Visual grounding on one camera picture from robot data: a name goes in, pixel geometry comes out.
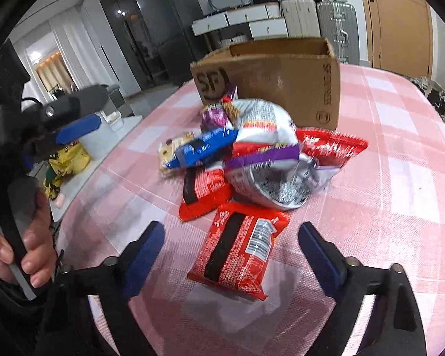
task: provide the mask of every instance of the cardboard box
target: cardboard box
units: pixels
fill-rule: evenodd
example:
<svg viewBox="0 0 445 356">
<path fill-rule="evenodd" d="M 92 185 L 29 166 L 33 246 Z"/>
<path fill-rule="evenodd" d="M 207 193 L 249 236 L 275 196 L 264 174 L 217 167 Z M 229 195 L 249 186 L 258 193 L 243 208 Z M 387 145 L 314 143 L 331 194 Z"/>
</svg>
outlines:
<svg viewBox="0 0 445 356">
<path fill-rule="evenodd" d="M 239 98 L 261 98 L 282 106 L 298 127 L 335 130 L 340 105 L 340 66 L 322 38 L 245 42 L 210 53 L 191 64 L 203 104 L 220 100 L 227 82 Z"/>
</svg>

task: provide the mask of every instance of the door frame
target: door frame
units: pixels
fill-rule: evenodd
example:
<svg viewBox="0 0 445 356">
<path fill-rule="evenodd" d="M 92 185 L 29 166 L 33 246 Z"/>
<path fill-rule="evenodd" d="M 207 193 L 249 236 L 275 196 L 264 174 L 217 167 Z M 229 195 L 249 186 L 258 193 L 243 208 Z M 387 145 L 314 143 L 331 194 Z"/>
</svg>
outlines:
<svg viewBox="0 0 445 356">
<path fill-rule="evenodd" d="M 433 69 L 433 43 L 434 43 L 434 34 L 433 34 L 433 23 L 432 23 L 432 14 L 430 10 L 430 5 L 425 1 L 425 5 L 427 7 L 428 14 L 428 24 L 430 26 L 430 61 L 428 66 L 428 78 L 432 78 L 432 69 Z M 366 33 L 368 37 L 368 61 L 369 66 L 373 66 L 373 23 L 371 21 L 371 5 L 369 4 L 369 0 L 363 0 L 363 8 L 364 8 L 364 17 L 366 18 Z"/>
</svg>

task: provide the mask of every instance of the human hand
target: human hand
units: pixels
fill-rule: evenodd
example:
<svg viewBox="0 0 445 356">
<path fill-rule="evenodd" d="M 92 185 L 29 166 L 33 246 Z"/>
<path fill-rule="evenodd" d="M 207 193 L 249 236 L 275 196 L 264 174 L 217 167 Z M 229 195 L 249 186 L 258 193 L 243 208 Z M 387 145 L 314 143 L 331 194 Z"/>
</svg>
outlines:
<svg viewBox="0 0 445 356">
<path fill-rule="evenodd" d="M 36 194 L 36 211 L 31 225 L 23 235 L 23 243 L 28 253 L 21 266 L 31 275 L 34 287 L 45 285 L 51 278 L 56 266 L 56 251 L 50 231 L 51 215 L 48 199 L 42 191 Z M 16 283 L 8 267 L 13 262 L 13 251 L 7 240 L 0 235 L 0 278 L 5 282 Z"/>
</svg>

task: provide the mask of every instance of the blue snack package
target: blue snack package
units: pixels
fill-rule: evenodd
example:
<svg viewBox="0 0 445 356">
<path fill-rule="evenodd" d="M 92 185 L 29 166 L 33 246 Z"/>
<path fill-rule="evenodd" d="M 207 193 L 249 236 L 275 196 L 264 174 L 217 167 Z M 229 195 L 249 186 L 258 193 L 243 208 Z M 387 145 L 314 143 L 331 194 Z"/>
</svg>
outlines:
<svg viewBox="0 0 445 356">
<path fill-rule="evenodd" d="M 168 169 L 194 167 L 204 164 L 220 150 L 230 146 L 237 138 L 237 130 L 218 128 L 181 146 L 174 152 L 175 159 L 170 161 Z"/>
</svg>

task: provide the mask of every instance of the silver suitcase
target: silver suitcase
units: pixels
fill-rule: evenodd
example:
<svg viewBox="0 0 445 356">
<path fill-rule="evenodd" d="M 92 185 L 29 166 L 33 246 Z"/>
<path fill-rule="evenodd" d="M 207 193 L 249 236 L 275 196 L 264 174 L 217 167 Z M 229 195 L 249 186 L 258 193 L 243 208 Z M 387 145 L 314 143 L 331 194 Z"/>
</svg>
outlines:
<svg viewBox="0 0 445 356">
<path fill-rule="evenodd" d="M 288 37 L 321 37 L 317 6 L 313 0 L 283 0 Z"/>
<path fill-rule="evenodd" d="M 317 4 L 321 36 L 330 40 L 340 63 L 359 65 L 356 10 L 351 4 L 325 1 Z"/>
</svg>

